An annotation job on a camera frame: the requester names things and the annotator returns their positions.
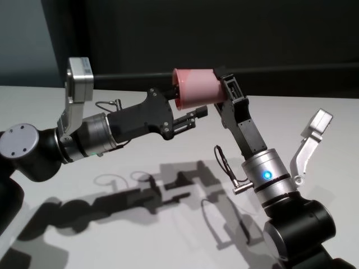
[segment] circular joint cap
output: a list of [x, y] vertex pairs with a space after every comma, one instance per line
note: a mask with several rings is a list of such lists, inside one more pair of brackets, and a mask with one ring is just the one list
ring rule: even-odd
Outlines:
[[295, 176], [293, 180], [297, 186], [303, 185], [304, 183], [304, 179], [300, 175]]
[[269, 251], [272, 255], [281, 259], [282, 261], [288, 260], [287, 246], [283, 241], [282, 236], [279, 231], [268, 221], [264, 225], [263, 229], [263, 239]]
[[34, 126], [18, 124], [0, 137], [0, 154], [6, 159], [17, 159], [32, 152], [38, 142], [39, 132]]

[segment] gray wall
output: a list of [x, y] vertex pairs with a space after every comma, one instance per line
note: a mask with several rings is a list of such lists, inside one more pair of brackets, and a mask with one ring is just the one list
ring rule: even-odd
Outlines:
[[61, 85], [40, 0], [0, 0], [0, 85]]
[[95, 73], [359, 59], [358, 0], [86, 3]]

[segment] table surface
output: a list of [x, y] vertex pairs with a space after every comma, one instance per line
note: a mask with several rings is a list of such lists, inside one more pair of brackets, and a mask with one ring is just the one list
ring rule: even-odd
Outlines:
[[[0, 87], [1, 129], [18, 123], [55, 127], [64, 95], [64, 89]], [[95, 101], [120, 98], [127, 107], [145, 97], [143, 92], [95, 90], [84, 116], [101, 112]], [[329, 254], [358, 266], [359, 100], [249, 99], [268, 148], [277, 149], [288, 169], [311, 116], [319, 108], [334, 115], [300, 191], [334, 217], [337, 235], [324, 243]], [[176, 118], [187, 112], [173, 111]], [[0, 257], [16, 250], [15, 259], [31, 257], [31, 269], [276, 268], [261, 236], [268, 218], [253, 191], [234, 196], [215, 161], [218, 144], [236, 176], [244, 178], [243, 158], [230, 131], [212, 105], [208, 117], [196, 124], [170, 141], [148, 134], [102, 158], [62, 165], [43, 183], [15, 172], [24, 204], [0, 238]], [[32, 226], [19, 236], [32, 217]]]

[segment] silver metal bracket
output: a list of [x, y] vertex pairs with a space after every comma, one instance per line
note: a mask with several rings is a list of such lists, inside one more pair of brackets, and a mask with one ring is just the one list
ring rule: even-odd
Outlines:
[[85, 102], [93, 98], [94, 76], [88, 58], [68, 59], [65, 89], [65, 110], [57, 122], [61, 142], [82, 125]]
[[323, 139], [322, 135], [332, 119], [333, 115], [319, 109], [301, 133], [304, 139], [290, 164], [292, 178], [297, 185], [303, 184], [309, 158]]

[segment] pink cup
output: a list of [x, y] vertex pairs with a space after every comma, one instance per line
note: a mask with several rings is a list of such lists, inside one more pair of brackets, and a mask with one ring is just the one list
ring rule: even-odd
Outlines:
[[179, 110], [223, 102], [227, 99], [213, 69], [174, 69], [172, 84], [178, 85]]

